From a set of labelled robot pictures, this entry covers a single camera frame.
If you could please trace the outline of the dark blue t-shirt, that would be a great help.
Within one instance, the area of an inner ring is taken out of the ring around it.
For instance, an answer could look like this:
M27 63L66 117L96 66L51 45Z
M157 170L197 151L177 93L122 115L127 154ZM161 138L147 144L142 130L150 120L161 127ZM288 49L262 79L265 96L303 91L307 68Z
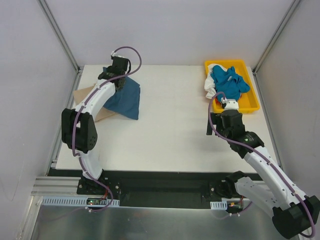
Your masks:
M141 86L126 76L122 89L116 90L115 94L105 102L103 107L129 119L138 120L140 93Z

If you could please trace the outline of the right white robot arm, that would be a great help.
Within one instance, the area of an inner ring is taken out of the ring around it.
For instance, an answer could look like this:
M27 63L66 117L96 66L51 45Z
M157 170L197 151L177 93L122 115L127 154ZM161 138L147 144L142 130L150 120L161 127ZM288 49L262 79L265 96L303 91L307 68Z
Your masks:
M245 160L261 177L263 188L242 171L228 175L215 190L224 198L238 195L260 207L272 220L280 235L311 239L316 235L320 200L308 196L278 166L259 136L245 129L238 102L222 97L223 111L208 112L207 135L225 140L232 151Z

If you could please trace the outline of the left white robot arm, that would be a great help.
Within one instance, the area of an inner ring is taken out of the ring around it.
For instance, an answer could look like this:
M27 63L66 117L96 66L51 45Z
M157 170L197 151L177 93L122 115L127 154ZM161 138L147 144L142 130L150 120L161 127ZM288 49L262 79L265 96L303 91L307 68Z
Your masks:
M103 169L97 150L98 133L95 119L107 100L123 89L125 74L131 70L131 62L122 56L112 56L112 65L104 68L87 96L75 108L65 108L61 113L61 140L79 159L82 174L89 179L88 188L99 195L106 183L100 179Z

